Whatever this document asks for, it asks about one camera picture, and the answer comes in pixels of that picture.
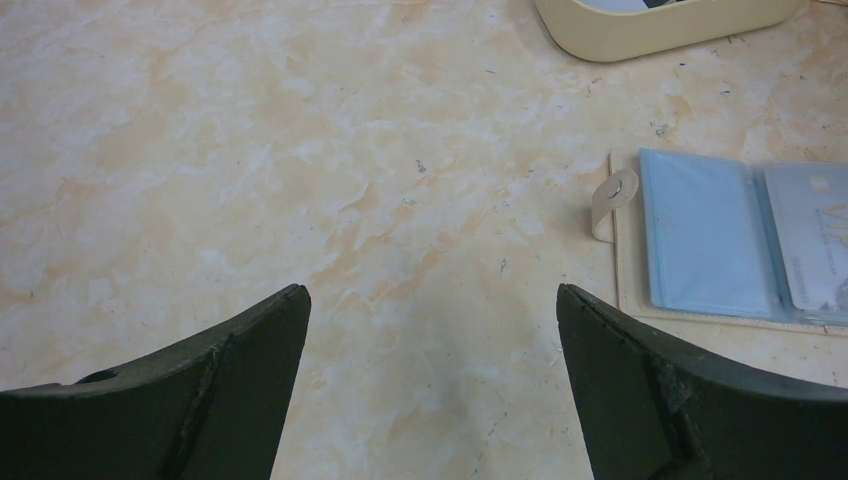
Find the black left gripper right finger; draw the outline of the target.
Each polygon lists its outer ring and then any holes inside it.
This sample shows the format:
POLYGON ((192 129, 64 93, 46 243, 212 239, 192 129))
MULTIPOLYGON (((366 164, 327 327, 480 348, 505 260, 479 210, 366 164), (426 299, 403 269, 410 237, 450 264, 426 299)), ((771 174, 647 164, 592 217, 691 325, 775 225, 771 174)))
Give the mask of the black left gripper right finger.
POLYGON ((847 392, 757 369, 562 284, 556 316, 597 479, 843 479, 847 392))

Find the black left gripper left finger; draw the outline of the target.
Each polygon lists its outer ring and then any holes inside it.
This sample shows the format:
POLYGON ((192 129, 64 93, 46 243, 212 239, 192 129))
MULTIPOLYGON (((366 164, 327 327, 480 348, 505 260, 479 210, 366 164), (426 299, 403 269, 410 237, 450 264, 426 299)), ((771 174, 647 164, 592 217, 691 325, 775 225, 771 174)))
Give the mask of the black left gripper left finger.
POLYGON ((1 395, 5 479, 266 479, 305 345, 306 287, 87 375, 1 395))

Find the beige card holder wallet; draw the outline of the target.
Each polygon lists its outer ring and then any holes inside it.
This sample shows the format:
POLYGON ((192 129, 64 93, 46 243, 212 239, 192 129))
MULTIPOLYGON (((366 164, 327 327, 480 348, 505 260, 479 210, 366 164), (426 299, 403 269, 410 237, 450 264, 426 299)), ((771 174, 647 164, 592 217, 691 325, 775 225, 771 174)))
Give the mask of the beige card holder wallet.
POLYGON ((800 330, 791 307, 763 170, 691 153, 616 150, 591 199, 593 236, 614 248, 617 302, 641 320, 800 330))

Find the silver credit card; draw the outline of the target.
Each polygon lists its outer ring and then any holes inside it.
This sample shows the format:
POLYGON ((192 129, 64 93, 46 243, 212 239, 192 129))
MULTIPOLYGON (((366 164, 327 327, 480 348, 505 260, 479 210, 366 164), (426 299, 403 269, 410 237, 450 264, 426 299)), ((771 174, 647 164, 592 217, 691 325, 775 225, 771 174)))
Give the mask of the silver credit card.
POLYGON ((847 165, 784 162, 763 170, 791 307, 847 321, 847 165))

